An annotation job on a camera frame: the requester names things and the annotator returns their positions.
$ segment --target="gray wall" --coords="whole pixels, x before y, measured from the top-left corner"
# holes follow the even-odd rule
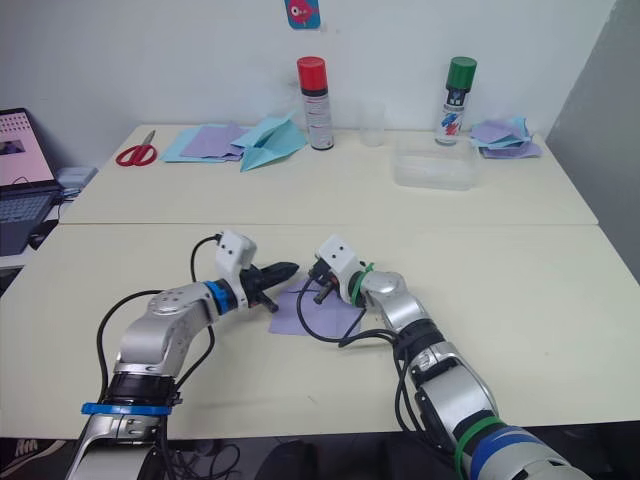
[[[618,0],[547,142],[640,281],[640,0]]]

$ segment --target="laptop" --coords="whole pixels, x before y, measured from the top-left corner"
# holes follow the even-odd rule
[[[58,199],[58,184],[24,108],[0,110],[0,256],[21,253]]]

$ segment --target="laptop screen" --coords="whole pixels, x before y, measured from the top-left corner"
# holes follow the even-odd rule
[[[53,178],[27,113],[0,112],[0,186]]]

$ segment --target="red cap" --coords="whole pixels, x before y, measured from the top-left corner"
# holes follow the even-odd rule
[[[298,76],[303,90],[324,90],[327,88],[327,70],[320,57],[298,59]]]

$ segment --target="robotic arm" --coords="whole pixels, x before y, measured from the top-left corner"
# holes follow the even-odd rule
[[[251,264],[253,241],[231,231],[217,237],[216,269],[222,278],[155,295],[127,328],[104,398],[82,408],[90,417],[68,480],[162,478],[167,459],[156,445],[162,435],[166,439],[166,418],[181,402],[175,379],[193,338],[229,311],[258,304],[278,309],[264,290],[291,278],[298,265],[258,269]]]
[[[337,235],[320,249],[310,276],[324,285],[317,303],[334,289],[343,301],[379,313],[398,335],[395,353],[410,362],[415,401],[431,443],[454,453],[459,476],[470,480],[585,480],[542,441],[498,417],[480,376],[447,342],[397,273],[365,268]]]

